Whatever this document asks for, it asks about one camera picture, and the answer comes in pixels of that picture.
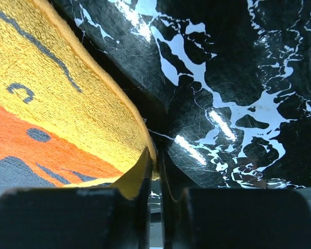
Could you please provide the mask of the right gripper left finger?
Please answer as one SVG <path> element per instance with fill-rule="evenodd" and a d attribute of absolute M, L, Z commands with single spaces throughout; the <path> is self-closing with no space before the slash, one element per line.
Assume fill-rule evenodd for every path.
<path fill-rule="evenodd" d="M 152 159 L 110 186 L 13 188 L 0 196 L 0 248 L 148 248 Z"/>

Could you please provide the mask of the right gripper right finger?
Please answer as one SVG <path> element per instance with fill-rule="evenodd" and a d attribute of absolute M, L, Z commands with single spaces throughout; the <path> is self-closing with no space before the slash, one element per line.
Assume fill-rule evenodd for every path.
<path fill-rule="evenodd" d="M 159 154 L 164 248 L 311 248 L 311 208 L 289 189 L 201 188 Z"/>

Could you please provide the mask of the orange grey towel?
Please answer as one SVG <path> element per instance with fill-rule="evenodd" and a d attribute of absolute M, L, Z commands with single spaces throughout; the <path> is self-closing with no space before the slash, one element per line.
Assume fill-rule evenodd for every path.
<path fill-rule="evenodd" d="M 0 1 L 0 195 L 92 187 L 156 151 L 138 109 L 48 1 Z"/>

